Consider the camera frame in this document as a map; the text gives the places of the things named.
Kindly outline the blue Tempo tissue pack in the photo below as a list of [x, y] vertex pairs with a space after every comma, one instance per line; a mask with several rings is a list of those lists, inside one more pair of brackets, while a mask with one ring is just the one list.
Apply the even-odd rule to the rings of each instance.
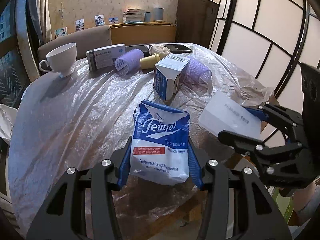
[[133, 114], [130, 174], [160, 185], [189, 178], [187, 111], [143, 100]]

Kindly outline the blue white milk carton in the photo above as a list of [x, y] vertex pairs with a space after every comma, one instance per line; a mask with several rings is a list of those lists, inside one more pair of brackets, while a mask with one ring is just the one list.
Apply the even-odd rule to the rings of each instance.
[[153, 87], [160, 98], [170, 101], [185, 80], [190, 59], [169, 54], [155, 64]]

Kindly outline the paper ball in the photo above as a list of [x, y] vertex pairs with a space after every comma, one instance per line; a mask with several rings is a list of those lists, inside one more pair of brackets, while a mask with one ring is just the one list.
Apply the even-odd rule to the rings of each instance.
[[153, 44], [149, 48], [150, 55], [158, 54], [159, 56], [166, 56], [170, 54], [170, 49], [162, 44]]

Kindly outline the clear plastic table cover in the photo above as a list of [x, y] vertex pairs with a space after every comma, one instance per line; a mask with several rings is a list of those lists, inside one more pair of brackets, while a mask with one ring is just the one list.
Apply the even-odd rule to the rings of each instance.
[[[198, 148], [225, 162], [232, 150], [203, 129], [198, 119], [216, 91], [244, 106], [256, 106], [273, 95], [253, 75], [213, 51], [189, 43], [192, 56], [212, 72], [209, 83], [185, 81], [171, 107], [190, 115], [189, 135]], [[69, 167], [85, 170], [122, 148], [134, 128], [133, 113], [143, 100], [161, 102], [154, 73], [121, 77], [114, 68], [90, 72], [86, 59], [66, 78], [48, 73], [25, 91], [9, 147], [9, 187], [23, 236], [45, 197]]]

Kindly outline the dark wooden cabinet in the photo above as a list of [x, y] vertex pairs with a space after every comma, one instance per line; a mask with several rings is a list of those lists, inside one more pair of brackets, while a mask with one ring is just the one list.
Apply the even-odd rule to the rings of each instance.
[[211, 0], [178, 0], [176, 42], [189, 42], [208, 48], [219, 5]]

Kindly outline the black tablet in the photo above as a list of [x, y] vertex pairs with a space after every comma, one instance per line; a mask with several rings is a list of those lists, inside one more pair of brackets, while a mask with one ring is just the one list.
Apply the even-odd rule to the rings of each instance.
[[139, 49], [143, 52], [145, 57], [150, 56], [149, 48], [148, 48], [148, 46], [146, 46], [144, 44], [125, 46], [125, 49], [126, 49], [126, 52], [134, 50], [134, 49]]

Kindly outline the grey cylinder speaker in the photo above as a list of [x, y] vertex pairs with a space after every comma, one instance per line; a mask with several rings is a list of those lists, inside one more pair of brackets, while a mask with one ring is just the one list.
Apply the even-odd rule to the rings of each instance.
[[153, 9], [153, 21], [154, 22], [163, 22], [164, 9], [163, 8], [154, 8]]

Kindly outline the light blue cup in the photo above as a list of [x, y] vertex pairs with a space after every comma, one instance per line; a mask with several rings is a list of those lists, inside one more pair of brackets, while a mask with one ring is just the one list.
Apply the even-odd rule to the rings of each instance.
[[144, 14], [144, 22], [151, 22], [151, 12], [146, 11]]

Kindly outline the white teacup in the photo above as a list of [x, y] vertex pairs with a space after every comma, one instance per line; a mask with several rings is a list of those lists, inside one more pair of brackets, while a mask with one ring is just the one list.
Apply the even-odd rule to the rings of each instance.
[[39, 69], [43, 72], [59, 73], [61, 78], [67, 77], [74, 72], [76, 56], [76, 43], [64, 44], [50, 51], [46, 59], [39, 63]]

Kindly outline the stack of books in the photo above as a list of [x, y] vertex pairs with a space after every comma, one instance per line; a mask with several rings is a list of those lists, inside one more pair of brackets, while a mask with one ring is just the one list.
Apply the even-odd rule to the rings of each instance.
[[127, 9], [123, 13], [123, 23], [131, 24], [131, 23], [141, 23], [144, 22], [145, 18], [145, 10], [143, 9]]

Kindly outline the grey white medicine box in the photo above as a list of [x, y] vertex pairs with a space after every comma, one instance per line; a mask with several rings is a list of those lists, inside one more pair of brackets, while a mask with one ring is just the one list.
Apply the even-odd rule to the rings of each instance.
[[125, 54], [125, 47], [125, 44], [121, 43], [86, 51], [89, 70], [96, 72], [114, 66], [116, 59]]

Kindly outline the grey sofa cushion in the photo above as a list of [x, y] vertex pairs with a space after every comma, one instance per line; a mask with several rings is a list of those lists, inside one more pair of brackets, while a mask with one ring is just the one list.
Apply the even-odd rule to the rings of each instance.
[[84, 29], [66, 36], [58, 37], [55, 40], [52, 40], [38, 48], [38, 58], [40, 61], [44, 60], [46, 55], [53, 49], [73, 42], [76, 43], [76, 59], [83, 59], [86, 57], [86, 51], [110, 46], [112, 44], [111, 28], [108, 25], [104, 25]]

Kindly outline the beige curtain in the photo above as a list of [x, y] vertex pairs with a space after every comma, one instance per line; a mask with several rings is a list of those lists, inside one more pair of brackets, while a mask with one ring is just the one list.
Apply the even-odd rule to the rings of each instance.
[[52, 40], [48, 0], [36, 0], [36, 6], [41, 29], [41, 44], [46, 44]]

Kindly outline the photo on wall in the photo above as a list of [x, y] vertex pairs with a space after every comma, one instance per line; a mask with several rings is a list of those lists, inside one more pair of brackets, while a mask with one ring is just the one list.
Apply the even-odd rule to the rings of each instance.
[[105, 24], [103, 15], [95, 15], [94, 20], [96, 26], [102, 26]]
[[109, 17], [108, 18], [108, 23], [109, 24], [118, 24], [119, 23], [119, 18], [118, 17]]
[[54, 31], [55, 38], [63, 37], [63, 36], [66, 36], [67, 34], [68, 34], [67, 27], [62, 27]]
[[75, 31], [84, 30], [84, 28], [85, 28], [85, 21], [83, 18], [75, 21]]

